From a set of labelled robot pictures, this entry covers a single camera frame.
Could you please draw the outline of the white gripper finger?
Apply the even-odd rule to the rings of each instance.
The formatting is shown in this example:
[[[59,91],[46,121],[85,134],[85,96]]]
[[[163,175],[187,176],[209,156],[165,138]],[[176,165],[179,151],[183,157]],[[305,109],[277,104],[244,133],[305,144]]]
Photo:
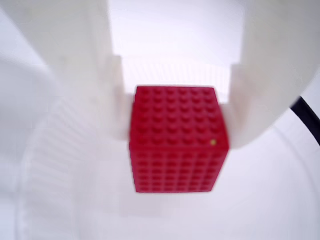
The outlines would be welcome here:
[[[229,146],[241,148],[270,127],[320,67],[317,0],[249,0],[240,61],[222,105]]]
[[[126,140],[131,95],[113,52],[106,0],[9,0],[7,15],[102,129]]]

